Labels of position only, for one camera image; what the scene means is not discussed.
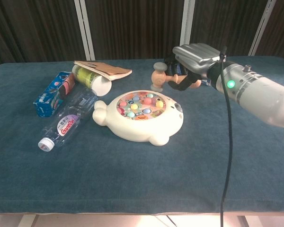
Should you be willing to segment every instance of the plastic water bottle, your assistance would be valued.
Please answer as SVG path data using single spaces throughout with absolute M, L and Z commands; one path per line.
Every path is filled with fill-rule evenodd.
M 91 89 L 84 87 L 76 93 L 68 105 L 53 117 L 51 125 L 43 129 L 44 137 L 38 146 L 43 151 L 60 147 L 73 134 L 82 119 L 90 118 L 97 96 Z

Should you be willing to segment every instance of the bottle label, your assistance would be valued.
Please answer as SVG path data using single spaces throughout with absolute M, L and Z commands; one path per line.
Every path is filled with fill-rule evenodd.
M 78 116 L 73 114 L 63 117 L 57 125 L 58 133 L 61 136 L 65 136 L 70 128 L 75 124 L 77 118 Z

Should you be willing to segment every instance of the white bottle cap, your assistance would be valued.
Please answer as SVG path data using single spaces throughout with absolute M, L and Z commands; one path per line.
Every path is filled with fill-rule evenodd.
M 54 146 L 55 146 L 55 143 L 51 139 L 49 139 L 47 137 L 44 137 L 38 143 L 38 147 L 41 150 L 46 151 L 46 152 L 51 151 Z
M 112 88 L 112 81 L 103 76 L 97 76 L 92 82 L 91 89 L 96 96 L 106 95 Z

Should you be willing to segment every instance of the green indicator light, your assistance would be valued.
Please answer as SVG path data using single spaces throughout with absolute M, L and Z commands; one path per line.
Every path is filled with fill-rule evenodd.
M 234 86 L 235 86 L 235 81 L 230 80 L 230 81 L 227 82 L 227 87 L 233 88 Z

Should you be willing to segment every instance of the dark curtain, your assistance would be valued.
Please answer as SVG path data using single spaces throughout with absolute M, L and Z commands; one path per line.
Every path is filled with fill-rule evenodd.
M 0 64 L 85 59 L 73 0 L 0 0 Z
M 256 55 L 274 55 L 284 58 L 284 0 L 276 1 Z
M 196 0 L 191 43 L 248 55 L 267 0 Z
M 164 58 L 179 45 L 184 0 L 85 0 L 96 59 Z

